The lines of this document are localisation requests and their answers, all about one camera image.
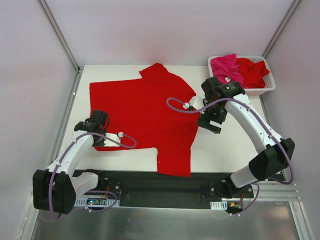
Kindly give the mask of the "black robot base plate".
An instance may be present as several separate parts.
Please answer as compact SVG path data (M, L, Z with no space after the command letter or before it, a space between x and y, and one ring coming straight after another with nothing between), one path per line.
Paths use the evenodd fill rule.
M253 199L253 189L228 188L228 173L196 172L189 177L169 176L149 171L100 171L91 195L119 200L121 207L209 209L222 199Z

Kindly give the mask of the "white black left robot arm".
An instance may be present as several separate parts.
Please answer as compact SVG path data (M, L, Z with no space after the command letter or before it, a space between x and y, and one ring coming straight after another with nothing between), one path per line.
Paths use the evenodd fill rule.
M33 206L52 214L69 214L77 197L91 190L99 195L106 189L106 182L94 172L73 174L84 153L92 146L104 143L105 125L109 116L94 110L91 117L77 123L68 146L45 170L36 170L32 177Z

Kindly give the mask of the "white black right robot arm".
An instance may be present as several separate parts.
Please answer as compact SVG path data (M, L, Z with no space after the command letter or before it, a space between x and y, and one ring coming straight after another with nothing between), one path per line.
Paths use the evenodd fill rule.
M276 133L256 112L243 87L236 81L222 84L217 77L206 79L201 88L204 98L194 96L189 107L200 111L197 125L219 134L221 128L212 122L222 124L231 114L252 141L257 156L247 166L226 177L215 187L217 195L235 198L243 188L259 181L270 180L272 176L291 165L295 143Z

